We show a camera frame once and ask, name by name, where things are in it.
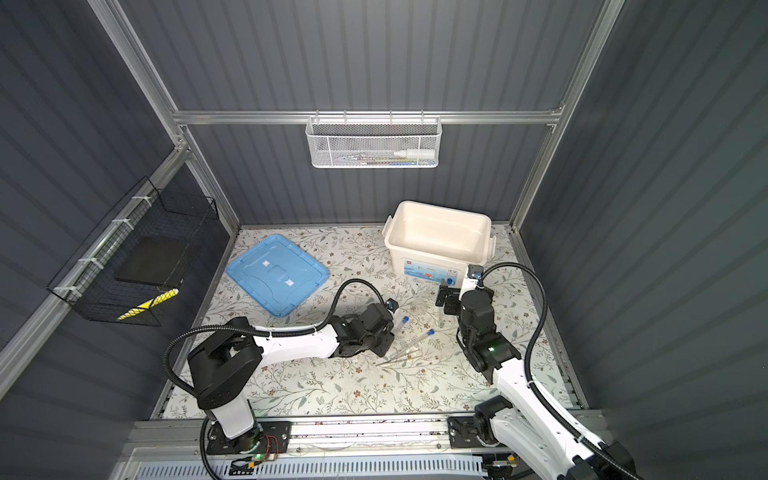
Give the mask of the blue capped test tube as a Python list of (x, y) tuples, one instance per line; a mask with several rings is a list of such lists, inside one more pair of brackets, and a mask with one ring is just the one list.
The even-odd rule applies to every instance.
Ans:
[(409, 316), (403, 316), (401, 319), (397, 320), (392, 329), (392, 333), (395, 336), (397, 336), (400, 333), (400, 331), (404, 328), (404, 326), (409, 323), (409, 321), (410, 321)]
[(396, 358), (400, 358), (404, 355), (407, 355), (413, 348), (415, 348), (417, 345), (421, 344), (423, 341), (427, 340), (428, 338), (432, 337), (434, 334), (435, 334), (435, 330), (429, 329), (425, 333), (410, 340), (406, 344), (402, 345), (401, 348), (392, 355), (392, 360)]

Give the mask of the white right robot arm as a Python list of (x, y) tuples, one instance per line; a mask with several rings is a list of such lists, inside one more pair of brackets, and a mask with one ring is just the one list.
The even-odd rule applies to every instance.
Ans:
[(437, 295), (437, 306), (458, 320), (456, 340), (465, 358), (497, 391), (471, 417), (448, 418), (452, 447), (504, 447), (542, 479), (637, 478), (628, 450), (607, 443), (562, 407), (534, 378), (533, 350), (520, 352), (497, 328), (494, 293), (485, 280), (505, 266), (471, 264), (459, 288), (443, 283)]

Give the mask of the white plastic storage bin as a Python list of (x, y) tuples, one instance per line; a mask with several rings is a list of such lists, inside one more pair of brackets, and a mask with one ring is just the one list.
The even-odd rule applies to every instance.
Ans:
[(491, 219), (474, 212), (401, 202), (383, 228), (397, 274), (459, 288), (471, 264), (495, 255)]

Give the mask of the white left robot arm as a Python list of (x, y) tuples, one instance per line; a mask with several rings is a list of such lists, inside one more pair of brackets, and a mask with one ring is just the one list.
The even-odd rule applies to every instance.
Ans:
[(393, 299), (371, 303), (359, 314), (333, 314), (325, 326), (305, 334), (295, 330), (259, 336), (245, 318), (235, 318), (187, 355), (198, 408), (217, 422), (225, 438), (240, 440), (257, 429), (244, 389), (259, 368), (368, 351), (383, 357), (395, 338), (393, 314), (398, 308)]

